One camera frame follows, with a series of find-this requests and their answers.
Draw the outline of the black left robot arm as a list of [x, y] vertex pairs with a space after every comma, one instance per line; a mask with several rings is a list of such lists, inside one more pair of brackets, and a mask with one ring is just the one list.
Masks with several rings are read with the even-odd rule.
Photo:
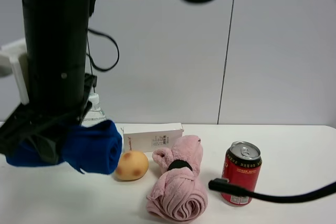
[[1, 153], [14, 155], [26, 142], [56, 164], [71, 126], [91, 104], [97, 78], [85, 72], [88, 20], [95, 0], [22, 0], [28, 61], [28, 104], [1, 126]]

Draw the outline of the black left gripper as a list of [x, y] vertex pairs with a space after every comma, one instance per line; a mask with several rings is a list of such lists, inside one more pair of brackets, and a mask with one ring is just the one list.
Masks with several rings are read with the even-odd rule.
[[76, 80], [60, 80], [33, 87], [32, 101], [20, 104], [1, 126], [1, 154], [13, 156], [28, 144], [42, 159], [55, 165], [72, 126], [80, 125], [91, 108], [88, 100], [97, 77], [84, 74]]

